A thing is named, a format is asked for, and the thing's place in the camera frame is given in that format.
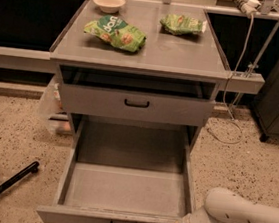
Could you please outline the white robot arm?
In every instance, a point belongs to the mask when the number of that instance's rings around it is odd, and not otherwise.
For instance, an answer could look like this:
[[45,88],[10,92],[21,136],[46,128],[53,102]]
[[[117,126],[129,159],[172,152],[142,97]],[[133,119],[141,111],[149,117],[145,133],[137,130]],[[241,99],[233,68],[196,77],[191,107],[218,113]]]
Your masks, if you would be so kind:
[[198,210],[174,223],[279,223],[279,208],[250,202],[218,187],[209,190]]

